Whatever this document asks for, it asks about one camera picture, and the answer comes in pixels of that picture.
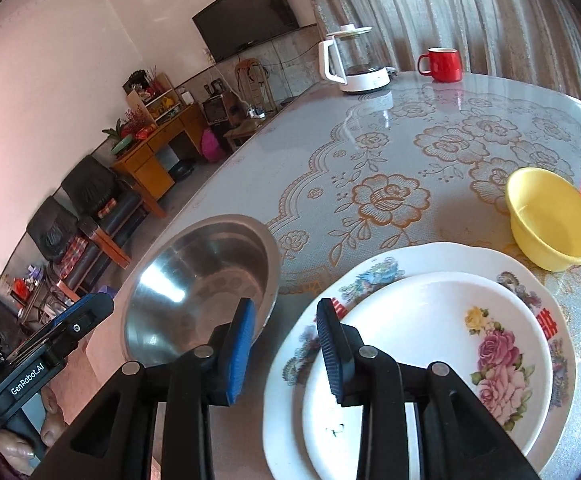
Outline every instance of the lace tablecloth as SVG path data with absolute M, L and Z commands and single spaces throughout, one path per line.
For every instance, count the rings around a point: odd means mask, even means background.
M 240 403 L 213 412 L 218 479 L 270 479 L 261 442 L 262 392 L 276 350 L 312 298 L 351 267 L 388 248 L 439 240 L 517 258 L 562 306 L 577 353 L 575 399 L 565 433 L 542 472 L 581 471 L 581 267 L 533 266 L 514 243 L 504 200 L 508 175 L 537 166 L 581 185 L 581 102 L 524 83 L 466 74 L 437 84 L 401 73 L 389 90 L 348 96 L 317 84 L 222 166 L 158 238 L 208 216 L 265 222 L 280 248 L 282 286 L 253 349 Z M 116 313 L 87 353 L 103 382 L 123 364 Z

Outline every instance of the electric kettle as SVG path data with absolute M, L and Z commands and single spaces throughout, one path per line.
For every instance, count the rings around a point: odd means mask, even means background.
M 319 43 L 319 71 L 339 83 L 344 92 L 372 92 L 389 84 L 389 73 L 379 62 L 369 32 L 372 27 L 342 25 Z M 335 73 L 331 72 L 331 61 Z

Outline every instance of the desk drawer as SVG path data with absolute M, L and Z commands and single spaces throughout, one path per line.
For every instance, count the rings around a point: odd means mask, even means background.
M 184 125 L 182 124 L 182 121 L 180 121 L 179 118 L 176 118 L 173 122 L 169 123 L 161 131 L 152 136 L 148 141 L 148 145 L 151 150 L 157 153 L 183 131 Z
M 179 118 L 184 123 L 184 126 L 187 126 L 188 123 L 195 122 L 200 117 L 203 118 L 202 109 L 197 103 L 193 103 L 192 105 L 187 106 L 186 109 L 179 115 Z
M 148 160 L 135 172 L 135 178 L 151 193 L 155 200 L 160 199 L 174 184 L 174 180 L 168 174 L 168 171 L 162 167 L 155 157 Z
M 142 146 L 124 161 L 126 171 L 128 171 L 129 173 L 133 173 L 138 168 L 141 168 L 144 162 L 149 160 L 149 158 L 151 158 L 152 156 L 153 156 L 152 150 L 147 145 Z

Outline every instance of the pink bag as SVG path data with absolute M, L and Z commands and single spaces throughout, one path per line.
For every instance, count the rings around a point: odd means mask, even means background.
M 210 128 L 206 128 L 202 134 L 202 155 L 209 162 L 218 162 L 226 158 L 226 153 L 221 149 L 215 134 Z

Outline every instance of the white plate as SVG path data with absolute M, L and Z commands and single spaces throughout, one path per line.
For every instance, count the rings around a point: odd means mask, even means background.
M 319 299 L 333 298 L 335 306 L 345 313 L 389 283 L 443 270 L 469 272 L 499 282 L 529 306 L 542 326 L 551 349 L 553 389 L 549 414 L 527 458 L 537 471 L 546 465 L 564 431 L 575 391 L 575 350 L 564 316 L 548 290 L 510 256 L 436 242 L 387 251 L 356 266 L 315 298 L 290 330 L 272 362 L 264 391 L 264 452 L 276 480 L 319 480 L 301 427 L 303 385 L 319 351 L 315 328 Z
M 522 452 L 531 450 L 549 410 L 551 354 L 533 314 L 510 290 L 464 272 L 421 274 L 370 295 L 343 322 L 400 363 L 448 363 Z M 362 408 L 337 404 L 320 352 L 306 385 L 303 431 L 322 480 L 355 480 L 361 428 Z M 416 427 L 408 433 L 417 442 Z

